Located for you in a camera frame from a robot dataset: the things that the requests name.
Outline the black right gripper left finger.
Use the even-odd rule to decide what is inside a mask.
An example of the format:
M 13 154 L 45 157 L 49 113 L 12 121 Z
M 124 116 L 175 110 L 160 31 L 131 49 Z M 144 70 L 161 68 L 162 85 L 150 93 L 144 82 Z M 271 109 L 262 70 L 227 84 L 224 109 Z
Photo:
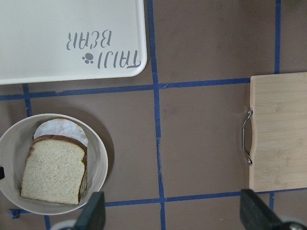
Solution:
M 73 229 L 103 230 L 105 223 L 106 210 L 104 192 L 94 192 L 75 222 Z

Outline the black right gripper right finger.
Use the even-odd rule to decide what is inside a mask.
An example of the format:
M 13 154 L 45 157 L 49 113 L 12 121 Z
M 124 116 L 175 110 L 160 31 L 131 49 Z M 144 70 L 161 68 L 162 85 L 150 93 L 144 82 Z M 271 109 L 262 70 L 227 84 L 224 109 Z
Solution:
M 279 217 L 250 189 L 240 195 L 240 220 L 246 230 L 287 230 L 288 224 Z

